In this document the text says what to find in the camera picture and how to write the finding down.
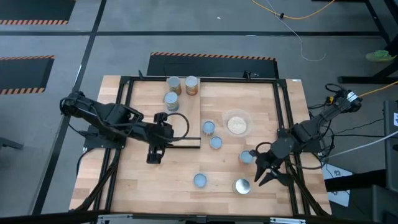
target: metal can lid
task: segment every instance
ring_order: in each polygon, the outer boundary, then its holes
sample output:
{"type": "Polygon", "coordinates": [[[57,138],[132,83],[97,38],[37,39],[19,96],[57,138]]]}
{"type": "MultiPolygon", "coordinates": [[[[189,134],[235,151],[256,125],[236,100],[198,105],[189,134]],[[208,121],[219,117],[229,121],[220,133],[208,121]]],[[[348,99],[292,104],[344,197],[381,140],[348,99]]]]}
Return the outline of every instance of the metal can lid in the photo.
{"type": "Polygon", "coordinates": [[[241,160],[245,164],[250,164],[253,161],[253,157],[248,150],[245,150],[241,153],[241,160]]]}
{"type": "Polygon", "coordinates": [[[197,174],[193,178],[193,183],[195,184],[195,186],[202,188],[206,185],[207,178],[204,174],[197,174]]]}
{"type": "Polygon", "coordinates": [[[213,149],[219,149],[219,148],[222,147],[222,145],[223,145],[223,141],[221,140],[220,137],[212,137],[212,138],[210,139],[210,146],[211,146],[213,149]]]}
{"type": "Polygon", "coordinates": [[[216,126],[215,126],[214,123],[211,122],[211,121],[206,121],[206,122],[203,124],[203,132],[206,133],[206,134],[211,134],[211,133],[213,133],[214,130],[215,130],[215,128],[216,128],[216,126]]]}
{"type": "Polygon", "coordinates": [[[178,77],[170,77],[167,79],[167,83],[170,87],[178,87],[180,84],[180,79],[178,77]]]}
{"type": "Polygon", "coordinates": [[[174,92],[168,92],[164,96],[164,101],[166,103],[175,103],[175,102],[177,102],[177,100],[178,100],[178,95],[174,92]]]}
{"type": "Polygon", "coordinates": [[[198,84],[198,79],[194,76],[188,76],[185,79],[185,84],[186,84],[186,86],[194,87],[198,84]]]}
{"type": "Polygon", "coordinates": [[[250,191],[250,183],[246,179],[239,179],[235,182],[235,189],[239,194],[247,194],[250,191]]]}

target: concrete floor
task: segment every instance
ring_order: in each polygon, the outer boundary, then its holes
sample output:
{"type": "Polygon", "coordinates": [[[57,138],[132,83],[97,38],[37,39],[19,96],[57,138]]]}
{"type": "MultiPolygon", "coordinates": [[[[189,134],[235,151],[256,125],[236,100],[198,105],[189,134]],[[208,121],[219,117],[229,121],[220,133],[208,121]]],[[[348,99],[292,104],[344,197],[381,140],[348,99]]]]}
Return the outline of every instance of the concrete floor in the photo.
{"type": "MultiPolygon", "coordinates": [[[[325,5],[311,0],[270,0],[277,11],[289,16],[309,14],[325,5]]],[[[100,0],[76,3],[66,26],[0,26],[2,30],[69,30],[90,31],[100,0]]],[[[382,1],[372,0],[390,37],[398,26],[382,1]]],[[[296,31],[377,31],[365,4],[337,2],[318,15],[304,21],[285,20],[296,31]]],[[[170,31],[170,30],[250,30],[288,31],[273,15],[250,0],[160,1],[108,0],[99,26],[100,31],[170,31]]],[[[336,83],[340,75],[372,75],[386,64],[371,63],[364,54],[382,49],[380,37],[302,37],[303,54],[320,62],[308,62],[300,56],[296,37],[250,36],[112,36],[97,37],[88,61],[81,90],[96,98],[103,75],[137,75],[146,71],[151,52],[195,52],[275,57],[281,78],[302,79],[308,105],[321,103],[329,94],[326,83],[336,83]]],[[[81,37],[13,37],[0,36],[2,57],[55,55],[47,89],[39,95],[0,97],[0,136],[23,142],[21,151],[0,151],[0,217],[26,215],[34,203],[37,186],[60,124],[59,100],[72,89],[88,41],[81,37]]],[[[379,88],[379,85],[344,85],[356,93],[379,88]]],[[[334,131],[358,126],[382,118],[382,102],[396,100],[396,86],[366,97],[363,108],[333,120],[334,131]]],[[[73,119],[77,129],[87,124],[73,119]]],[[[382,122],[351,133],[383,134],[382,122]]],[[[367,138],[341,138],[335,152],[371,141],[367,138]]],[[[66,212],[75,184],[75,167],[81,154],[83,138],[67,132],[55,174],[43,209],[44,213],[66,212]]],[[[384,168],[382,144],[345,154],[331,164],[353,172],[384,168]]]]}

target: green object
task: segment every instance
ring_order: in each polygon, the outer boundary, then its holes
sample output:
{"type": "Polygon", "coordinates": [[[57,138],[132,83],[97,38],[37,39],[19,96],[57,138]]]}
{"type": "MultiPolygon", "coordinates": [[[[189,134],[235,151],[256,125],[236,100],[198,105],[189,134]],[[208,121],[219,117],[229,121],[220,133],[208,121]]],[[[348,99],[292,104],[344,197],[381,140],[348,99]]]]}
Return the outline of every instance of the green object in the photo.
{"type": "Polygon", "coordinates": [[[371,62],[390,62],[397,56],[391,56],[386,50],[377,50],[375,52],[366,54],[365,57],[371,62]]]}

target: white sticker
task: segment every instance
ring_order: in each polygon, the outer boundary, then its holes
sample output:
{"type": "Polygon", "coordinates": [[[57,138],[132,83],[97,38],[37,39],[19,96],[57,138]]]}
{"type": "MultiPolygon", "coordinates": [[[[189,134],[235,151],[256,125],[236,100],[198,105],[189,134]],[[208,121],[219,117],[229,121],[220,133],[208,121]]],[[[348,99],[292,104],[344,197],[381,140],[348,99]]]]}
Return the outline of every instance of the white sticker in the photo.
{"type": "Polygon", "coordinates": [[[398,113],[394,113],[394,125],[398,126],[398,113]]]}

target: cylindrical container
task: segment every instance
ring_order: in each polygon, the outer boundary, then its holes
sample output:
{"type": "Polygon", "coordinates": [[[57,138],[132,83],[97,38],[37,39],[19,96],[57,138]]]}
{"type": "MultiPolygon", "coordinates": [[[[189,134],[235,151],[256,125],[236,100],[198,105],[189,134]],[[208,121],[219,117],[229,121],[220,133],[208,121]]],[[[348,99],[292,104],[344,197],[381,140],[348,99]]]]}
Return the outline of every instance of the cylindrical container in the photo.
{"type": "Polygon", "coordinates": [[[196,95],[198,93],[198,79],[194,76],[188,76],[185,79],[185,90],[188,95],[196,95]]]}
{"type": "Polygon", "coordinates": [[[193,183],[198,188],[204,188],[207,183],[207,178],[204,174],[197,174],[193,178],[193,183]]]}
{"type": "Polygon", "coordinates": [[[239,161],[243,164],[250,164],[253,162],[253,157],[248,150],[245,150],[239,155],[239,161]]]}
{"type": "Polygon", "coordinates": [[[174,92],[166,93],[166,95],[164,96],[164,102],[166,104],[166,108],[169,111],[177,111],[178,107],[180,106],[178,104],[178,96],[174,92]]]}
{"type": "Polygon", "coordinates": [[[216,126],[214,125],[213,122],[211,121],[206,121],[203,124],[203,133],[205,133],[207,136],[211,136],[214,133],[216,126]]]}
{"type": "Polygon", "coordinates": [[[250,183],[246,179],[238,179],[232,185],[232,190],[237,194],[247,194],[250,192],[250,183]]]}
{"type": "Polygon", "coordinates": [[[220,137],[212,137],[210,139],[210,147],[212,149],[219,149],[223,145],[223,140],[220,137]]]}
{"type": "Polygon", "coordinates": [[[170,77],[167,79],[167,84],[169,84],[169,90],[176,93],[178,96],[181,94],[181,83],[178,77],[170,77]]]}

